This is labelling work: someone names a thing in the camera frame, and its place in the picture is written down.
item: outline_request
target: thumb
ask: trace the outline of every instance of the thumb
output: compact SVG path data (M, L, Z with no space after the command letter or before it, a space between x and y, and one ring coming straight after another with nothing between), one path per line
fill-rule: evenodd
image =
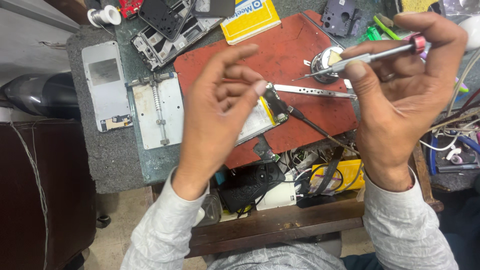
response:
M240 100L229 110L234 121L242 125L245 123L252 109L257 105L258 98L265 93L266 85L267 82L264 80L257 81L241 95Z
M360 107L375 106L385 99L377 74L365 62L353 60L345 66L345 73L358 96Z

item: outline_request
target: solder wire spool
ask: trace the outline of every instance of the solder wire spool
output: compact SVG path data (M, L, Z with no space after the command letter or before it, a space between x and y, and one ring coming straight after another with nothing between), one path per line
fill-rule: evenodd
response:
M328 60L330 59L330 54L332 53L332 51L341 54L343 52L343 49L340 47L332 46L326 48L322 53L315 55L310 64L310 72L315 73L319 72L322 69L329 68L330 66L328 65ZM336 82L339 77L338 74L331 73L314 76L313 78L319 83L328 85Z
M88 20L93 26L103 28L104 25L121 23L120 12L112 5L105 6L102 10L90 9L87 11Z

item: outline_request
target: screwdriver knurled handle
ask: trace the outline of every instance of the screwdriver knurled handle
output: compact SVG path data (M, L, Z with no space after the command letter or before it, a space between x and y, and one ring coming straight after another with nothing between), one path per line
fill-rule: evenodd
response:
M351 62L352 60L360 60L360 61L364 61L365 63L369 64L371 62L372 58L371 58L371 54L365 53L365 54L362 54L362 55L359 55L359 56L348 58L346 60L338 61L338 62L336 62L332 65L333 73L339 73L341 71L344 71L345 66L349 62Z

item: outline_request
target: wooden desk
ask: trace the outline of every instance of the wooden desk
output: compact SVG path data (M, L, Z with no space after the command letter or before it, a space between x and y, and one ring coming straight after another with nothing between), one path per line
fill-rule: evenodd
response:
M424 200L436 212L442 211L443 204L432 197L430 177L419 144L409 164L419 178ZM162 187L163 184L157 184L145 188L148 206L160 195ZM355 192L345 193L333 203L305 209L284 206L253 210L246 218L193 228L190 254L186 258L362 227L364 203L355 199Z

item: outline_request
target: red rubber mat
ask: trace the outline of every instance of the red rubber mat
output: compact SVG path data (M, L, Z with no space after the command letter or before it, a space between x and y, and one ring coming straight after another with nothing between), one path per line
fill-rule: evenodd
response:
M318 24L322 24L321 15L314 11L305 13ZM310 74L310 68L303 64L303 60L311 61L315 55L331 46L327 35L300 13L283 19L281 25L251 37L239 45L249 43L258 44L259 53L240 63L250 66L265 80L273 84L347 92L343 80L330 85L318 83L313 78L291 81ZM210 57L228 46L225 40L221 40L177 57L174 66L179 73L180 86L184 95L188 94L189 86ZM355 129L358 126L348 98L316 97L280 91L278 95L330 135ZM267 131L264 136L274 153L281 153L325 138L293 117L290 117L286 123ZM229 168L235 168L259 160L260 158L252 151L257 142L258 139L255 138L237 146L228 157L226 165Z

